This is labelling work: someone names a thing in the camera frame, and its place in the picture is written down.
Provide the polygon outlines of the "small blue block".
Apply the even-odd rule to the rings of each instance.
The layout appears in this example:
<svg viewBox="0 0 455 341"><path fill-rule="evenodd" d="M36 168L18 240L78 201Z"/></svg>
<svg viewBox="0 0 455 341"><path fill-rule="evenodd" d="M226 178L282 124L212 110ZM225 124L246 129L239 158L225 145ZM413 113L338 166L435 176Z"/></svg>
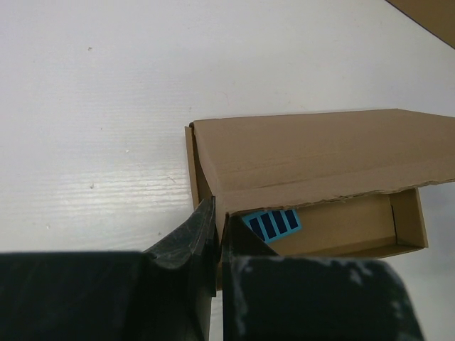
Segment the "small blue block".
<svg viewBox="0 0 455 341"><path fill-rule="evenodd" d="M301 230L296 210L257 211L242 217L244 224L269 244Z"/></svg>

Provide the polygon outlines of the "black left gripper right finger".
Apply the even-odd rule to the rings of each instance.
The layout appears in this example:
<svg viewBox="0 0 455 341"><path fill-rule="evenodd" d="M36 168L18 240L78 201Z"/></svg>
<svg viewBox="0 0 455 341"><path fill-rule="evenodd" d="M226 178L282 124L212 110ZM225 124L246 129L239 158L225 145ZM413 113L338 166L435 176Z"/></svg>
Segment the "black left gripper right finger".
<svg viewBox="0 0 455 341"><path fill-rule="evenodd" d="M376 259L280 256L239 217L222 242L225 340L422 340L410 297Z"/></svg>

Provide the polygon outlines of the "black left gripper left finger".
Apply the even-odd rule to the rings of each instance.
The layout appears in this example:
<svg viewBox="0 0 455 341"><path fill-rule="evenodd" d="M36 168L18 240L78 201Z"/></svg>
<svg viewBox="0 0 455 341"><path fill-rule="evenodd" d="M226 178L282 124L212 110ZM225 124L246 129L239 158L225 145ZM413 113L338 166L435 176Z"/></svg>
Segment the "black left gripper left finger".
<svg viewBox="0 0 455 341"><path fill-rule="evenodd" d="M1 255L2 340L207 340L215 201L145 251Z"/></svg>

